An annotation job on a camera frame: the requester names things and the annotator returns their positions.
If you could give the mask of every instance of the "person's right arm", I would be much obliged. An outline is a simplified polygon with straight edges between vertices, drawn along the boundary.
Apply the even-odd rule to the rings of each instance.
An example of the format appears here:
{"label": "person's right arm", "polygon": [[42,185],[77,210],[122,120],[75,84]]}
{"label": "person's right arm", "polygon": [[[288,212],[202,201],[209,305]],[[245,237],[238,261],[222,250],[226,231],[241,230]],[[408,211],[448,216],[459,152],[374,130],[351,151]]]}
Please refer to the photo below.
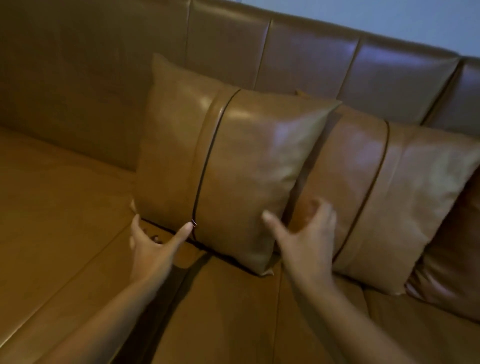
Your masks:
{"label": "person's right arm", "polygon": [[277,240],[295,285],[321,316],[349,363],[414,363],[336,287],[332,275],[336,213],[328,202],[320,201],[315,216],[297,234],[268,211],[263,220]]}

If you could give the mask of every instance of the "white wall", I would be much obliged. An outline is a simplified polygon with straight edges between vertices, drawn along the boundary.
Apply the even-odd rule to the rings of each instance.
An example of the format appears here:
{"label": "white wall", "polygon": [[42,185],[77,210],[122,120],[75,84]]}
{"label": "white wall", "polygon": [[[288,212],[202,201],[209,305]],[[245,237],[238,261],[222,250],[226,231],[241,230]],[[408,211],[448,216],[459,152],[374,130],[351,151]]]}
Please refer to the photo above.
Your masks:
{"label": "white wall", "polygon": [[480,57],[480,0],[238,0]]}

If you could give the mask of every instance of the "couch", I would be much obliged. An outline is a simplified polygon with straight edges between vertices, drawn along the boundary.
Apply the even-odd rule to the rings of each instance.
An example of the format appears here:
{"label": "couch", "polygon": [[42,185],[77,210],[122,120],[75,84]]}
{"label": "couch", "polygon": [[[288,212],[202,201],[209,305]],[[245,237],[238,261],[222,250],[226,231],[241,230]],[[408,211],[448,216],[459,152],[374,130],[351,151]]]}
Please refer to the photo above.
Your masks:
{"label": "couch", "polygon": [[[301,90],[391,122],[480,136],[480,60],[444,49],[218,0],[6,0],[0,19],[0,363],[34,362],[128,284],[153,53],[238,87]],[[470,194],[480,189],[470,182]],[[457,225],[474,234],[480,208],[469,208],[470,225],[438,234]],[[463,240],[452,244],[462,251]],[[468,249],[456,264],[474,275],[480,246]],[[184,244],[114,362],[345,361],[279,256],[273,272],[260,278]],[[413,290],[391,296],[335,279],[420,363],[480,360],[475,320]]]}

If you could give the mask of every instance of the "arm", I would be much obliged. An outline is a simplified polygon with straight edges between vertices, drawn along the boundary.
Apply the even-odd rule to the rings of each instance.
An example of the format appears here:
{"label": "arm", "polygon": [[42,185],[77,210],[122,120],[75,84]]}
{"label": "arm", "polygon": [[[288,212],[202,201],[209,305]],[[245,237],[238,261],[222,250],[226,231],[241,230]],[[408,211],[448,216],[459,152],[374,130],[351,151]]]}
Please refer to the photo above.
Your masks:
{"label": "arm", "polygon": [[159,245],[142,231],[139,221],[137,215],[132,222],[130,285],[38,363],[108,363],[126,340],[142,311],[167,279],[175,253],[193,228],[192,223],[188,223],[168,243]]}
{"label": "arm", "polygon": [[318,312],[349,363],[414,362],[335,286],[332,259],[336,213],[328,202],[321,201],[310,223],[297,234],[291,234],[268,211],[263,219],[280,246],[292,280]]}

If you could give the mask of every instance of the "sofa backrest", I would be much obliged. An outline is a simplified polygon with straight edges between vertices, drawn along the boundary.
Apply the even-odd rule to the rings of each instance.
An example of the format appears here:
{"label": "sofa backrest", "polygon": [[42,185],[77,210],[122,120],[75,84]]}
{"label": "sofa backrest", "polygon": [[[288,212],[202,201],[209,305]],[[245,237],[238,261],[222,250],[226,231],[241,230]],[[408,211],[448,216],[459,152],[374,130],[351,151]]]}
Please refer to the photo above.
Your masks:
{"label": "sofa backrest", "polygon": [[480,134],[480,60],[235,2],[9,0],[0,34],[0,124],[131,170],[154,52],[247,89]]}

